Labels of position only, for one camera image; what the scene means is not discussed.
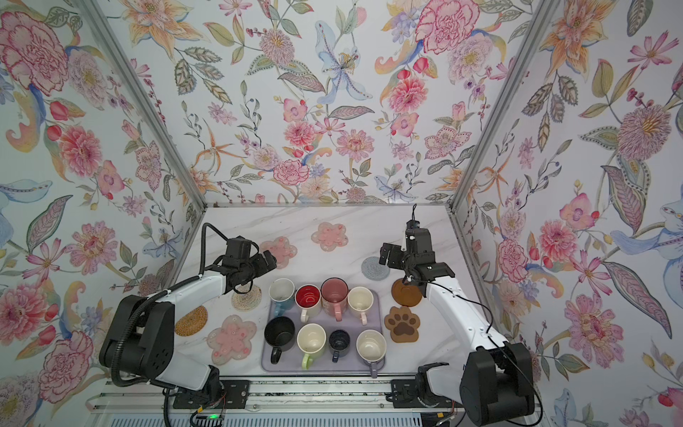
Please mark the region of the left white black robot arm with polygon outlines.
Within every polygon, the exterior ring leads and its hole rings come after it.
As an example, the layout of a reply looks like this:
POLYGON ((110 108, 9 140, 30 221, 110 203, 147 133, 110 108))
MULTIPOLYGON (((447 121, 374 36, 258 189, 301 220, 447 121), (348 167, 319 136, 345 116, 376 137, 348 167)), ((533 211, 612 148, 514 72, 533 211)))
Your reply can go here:
POLYGON ((118 387, 152 384, 165 389, 197 392, 210 399, 222 394, 216 367, 175 350, 175 326, 206 302, 251 285, 277 268, 277 257, 238 236, 225 240, 225 252, 206 261, 193 277, 149 296, 129 295, 117 306, 99 353, 118 387))

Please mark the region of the multicolour embroidered round coaster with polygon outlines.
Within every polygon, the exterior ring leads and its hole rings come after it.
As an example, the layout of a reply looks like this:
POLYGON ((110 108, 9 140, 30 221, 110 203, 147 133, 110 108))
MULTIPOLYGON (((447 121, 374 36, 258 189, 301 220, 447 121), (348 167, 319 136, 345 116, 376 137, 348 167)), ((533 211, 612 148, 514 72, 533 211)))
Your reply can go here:
POLYGON ((232 293, 231 304, 237 311, 248 312, 256 309, 263 298, 261 288, 256 285, 238 286, 232 293))

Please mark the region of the brown paw cork coaster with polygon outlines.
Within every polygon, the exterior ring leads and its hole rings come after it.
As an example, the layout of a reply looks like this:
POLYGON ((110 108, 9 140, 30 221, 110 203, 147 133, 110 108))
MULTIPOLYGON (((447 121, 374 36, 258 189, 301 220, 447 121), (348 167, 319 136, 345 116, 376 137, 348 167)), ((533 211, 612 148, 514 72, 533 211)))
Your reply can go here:
POLYGON ((421 320, 409 307, 391 307, 384 318, 384 325, 394 343, 415 343, 419 340, 421 320))

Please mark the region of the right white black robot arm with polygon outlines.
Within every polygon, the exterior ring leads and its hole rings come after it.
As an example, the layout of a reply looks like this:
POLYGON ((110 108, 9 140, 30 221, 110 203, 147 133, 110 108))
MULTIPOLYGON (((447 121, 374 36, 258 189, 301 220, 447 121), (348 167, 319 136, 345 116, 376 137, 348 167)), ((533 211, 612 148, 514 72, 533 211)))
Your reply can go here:
POLYGON ((467 357, 420 366, 415 391, 421 403, 459 403, 476 426, 519 425, 520 418, 542 414, 529 350, 494 330, 489 307, 464 295, 454 271, 437 261, 428 229, 409 220, 405 245, 383 244, 379 263, 403 272, 404 284, 417 288, 444 318, 467 357))

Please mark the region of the brown round wooden coaster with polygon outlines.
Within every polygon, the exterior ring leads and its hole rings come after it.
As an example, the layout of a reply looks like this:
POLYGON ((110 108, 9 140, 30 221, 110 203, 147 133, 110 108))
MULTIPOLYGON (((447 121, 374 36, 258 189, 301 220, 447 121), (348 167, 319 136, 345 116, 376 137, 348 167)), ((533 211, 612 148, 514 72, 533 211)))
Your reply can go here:
POLYGON ((419 288, 406 284, 403 279, 397 279, 392 284, 391 296, 397 304, 406 307, 414 307, 423 300, 423 295, 419 288))

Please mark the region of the grey blue woven coaster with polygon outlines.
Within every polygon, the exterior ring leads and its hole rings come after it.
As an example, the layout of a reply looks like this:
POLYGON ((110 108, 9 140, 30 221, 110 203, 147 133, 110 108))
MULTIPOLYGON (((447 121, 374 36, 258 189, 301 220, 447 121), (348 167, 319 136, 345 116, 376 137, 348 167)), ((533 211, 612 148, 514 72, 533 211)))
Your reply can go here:
POLYGON ((383 281, 390 275, 390 268, 386 265, 380 264, 380 259, 376 256, 371 256, 364 259, 361 264, 362 274, 372 281, 383 281))

